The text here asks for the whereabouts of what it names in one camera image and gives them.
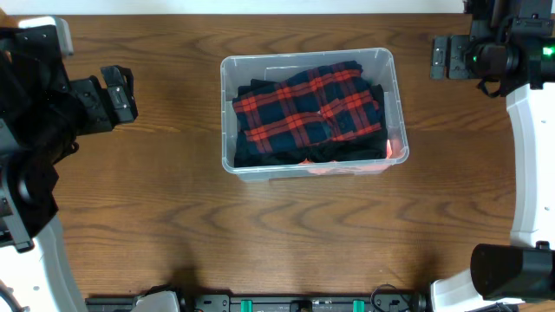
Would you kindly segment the black cloth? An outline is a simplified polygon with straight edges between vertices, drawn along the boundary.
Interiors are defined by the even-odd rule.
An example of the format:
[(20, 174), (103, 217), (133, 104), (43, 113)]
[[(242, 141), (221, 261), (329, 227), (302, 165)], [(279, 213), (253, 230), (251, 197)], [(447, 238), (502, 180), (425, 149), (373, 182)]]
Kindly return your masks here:
[(378, 102), (381, 130), (358, 137), (354, 140), (323, 143), (304, 147), (292, 152), (255, 154), (250, 152), (247, 139), (242, 131), (238, 132), (235, 167), (285, 166), (310, 163), (387, 159), (392, 155), (391, 143), (385, 120), (385, 93), (381, 85), (370, 85), (370, 93)]

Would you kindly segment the red navy plaid cloth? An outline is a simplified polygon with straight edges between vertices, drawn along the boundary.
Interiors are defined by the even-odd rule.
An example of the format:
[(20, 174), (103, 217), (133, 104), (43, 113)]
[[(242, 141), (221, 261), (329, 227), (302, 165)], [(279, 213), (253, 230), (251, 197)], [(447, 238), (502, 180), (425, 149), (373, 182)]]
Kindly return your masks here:
[(283, 153), (354, 140), (385, 128), (382, 107), (362, 65), (339, 62), (302, 71), (232, 99), (251, 153)]

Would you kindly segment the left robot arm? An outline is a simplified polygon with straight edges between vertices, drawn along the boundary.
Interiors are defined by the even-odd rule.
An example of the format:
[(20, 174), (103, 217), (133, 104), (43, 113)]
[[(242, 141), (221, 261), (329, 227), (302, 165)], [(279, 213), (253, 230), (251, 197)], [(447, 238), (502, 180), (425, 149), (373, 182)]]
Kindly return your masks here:
[(64, 248), (53, 191), (56, 165), (82, 135), (136, 120), (134, 78), (118, 65), (99, 76), (68, 78), (74, 53), (56, 16), (1, 30), (1, 308), (83, 311)]

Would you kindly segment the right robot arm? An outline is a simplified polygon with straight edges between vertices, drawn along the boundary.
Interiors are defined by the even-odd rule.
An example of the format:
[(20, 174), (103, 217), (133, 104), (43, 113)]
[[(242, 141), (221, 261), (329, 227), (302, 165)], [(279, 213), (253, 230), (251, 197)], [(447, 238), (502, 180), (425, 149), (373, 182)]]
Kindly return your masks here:
[(470, 267), (433, 282), (428, 311), (515, 311), (554, 298), (554, 21), (545, 0), (468, 0), (465, 36), (434, 39), (434, 80), (476, 80), (503, 97), (515, 148), (508, 245), (479, 244)]

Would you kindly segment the pink cloth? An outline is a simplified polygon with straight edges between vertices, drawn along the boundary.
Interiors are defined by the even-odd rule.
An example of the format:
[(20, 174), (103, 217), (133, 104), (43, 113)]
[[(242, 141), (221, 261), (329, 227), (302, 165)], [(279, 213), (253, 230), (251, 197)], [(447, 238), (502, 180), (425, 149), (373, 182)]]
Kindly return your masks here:
[(391, 166), (400, 165), (407, 160), (409, 156), (409, 147), (402, 146), (396, 140), (387, 140), (387, 156), (385, 159), (379, 160), (357, 160), (350, 162), (331, 161), (323, 164), (317, 164), (308, 160), (300, 163), (300, 166), (306, 166), (307, 172), (315, 175), (335, 175), (335, 174), (379, 174), (386, 171)]

